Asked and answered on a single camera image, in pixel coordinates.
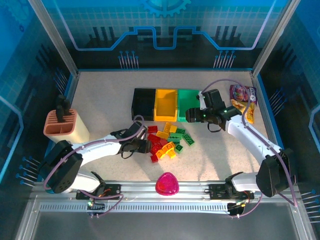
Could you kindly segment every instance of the plastic bin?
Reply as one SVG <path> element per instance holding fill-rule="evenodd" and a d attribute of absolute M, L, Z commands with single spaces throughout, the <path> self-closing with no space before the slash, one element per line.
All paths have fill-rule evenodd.
<path fill-rule="evenodd" d="M 156 89 L 154 120 L 176 122 L 178 115 L 178 91 L 176 89 Z"/>
<path fill-rule="evenodd" d="M 199 108 L 200 101 L 197 99 L 199 90 L 179 89 L 178 90 L 178 122 L 186 122 L 186 111 L 191 108 Z"/>
<path fill-rule="evenodd" d="M 57 143 L 61 140 L 67 140 L 73 144 L 80 144 L 89 141 L 89 131 L 77 111 L 70 109 L 72 115 L 64 116 L 65 122 L 58 122 L 56 110 L 48 113 L 43 134 Z"/>
<path fill-rule="evenodd" d="M 136 115 L 141 115 L 145 121 L 153 121 L 155 99 L 155 88 L 135 88 L 131 105 L 132 120 Z"/>

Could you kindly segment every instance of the black bin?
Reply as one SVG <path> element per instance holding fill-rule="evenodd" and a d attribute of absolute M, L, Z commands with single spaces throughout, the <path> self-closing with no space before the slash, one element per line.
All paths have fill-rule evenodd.
<path fill-rule="evenodd" d="M 141 115 L 145 121 L 153 121 L 155 119 L 155 100 L 155 88 L 135 88 L 131 106 L 132 120 L 136 115 Z"/>

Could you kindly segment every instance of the glass wall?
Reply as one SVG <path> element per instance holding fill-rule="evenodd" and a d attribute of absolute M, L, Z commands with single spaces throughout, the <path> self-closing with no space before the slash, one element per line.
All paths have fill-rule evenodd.
<path fill-rule="evenodd" d="M 70 73 L 27 0 L 0 0 L 0 33 L 0 236 L 14 239 L 37 179 L 23 157 L 43 159 L 46 116 Z"/>
<path fill-rule="evenodd" d="M 301 0 L 261 71 L 283 145 L 295 152 L 299 188 L 302 192 L 316 189 L 317 194 L 320 191 L 319 8 L 318 0 Z M 318 223 L 313 226 L 319 230 L 320 225 L 315 224 Z"/>
<path fill-rule="evenodd" d="M 80 69 L 252 68 L 287 0 L 44 0 Z"/>

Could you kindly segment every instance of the yellow toy block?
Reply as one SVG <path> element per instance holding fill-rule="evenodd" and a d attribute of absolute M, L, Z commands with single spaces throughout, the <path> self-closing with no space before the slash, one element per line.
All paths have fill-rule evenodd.
<path fill-rule="evenodd" d="M 167 154 L 172 149 L 175 149 L 176 145 L 171 141 L 162 147 L 162 150 Z"/>
<path fill-rule="evenodd" d="M 166 133 L 166 134 L 170 134 L 171 125 L 172 125 L 171 123 L 166 122 L 165 125 L 164 125 L 164 130 L 163 130 L 163 132 Z"/>
<path fill-rule="evenodd" d="M 170 149 L 170 151 L 168 151 L 167 154 L 171 159 L 173 159 L 177 156 L 173 149 Z"/>
<path fill-rule="evenodd" d="M 156 152 L 155 155 L 158 159 L 162 159 L 166 155 L 166 153 L 162 149 L 160 149 L 159 151 Z"/>
<path fill-rule="evenodd" d="M 157 131 L 156 136 L 162 139 L 167 140 L 169 138 L 169 133 L 163 132 L 163 131 Z"/>
<path fill-rule="evenodd" d="M 178 128 L 177 126 L 171 125 L 169 132 L 170 133 L 176 133 L 177 128 Z"/>

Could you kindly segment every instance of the green bin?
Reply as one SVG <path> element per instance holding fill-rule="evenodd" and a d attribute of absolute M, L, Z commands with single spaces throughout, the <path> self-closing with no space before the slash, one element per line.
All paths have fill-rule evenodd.
<path fill-rule="evenodd" d="M 191 108 L 199 108 L 200 101 L 197 99 L 199 90 L 178 89 L 178 122 L 187 122 L 186 111 Z"/>

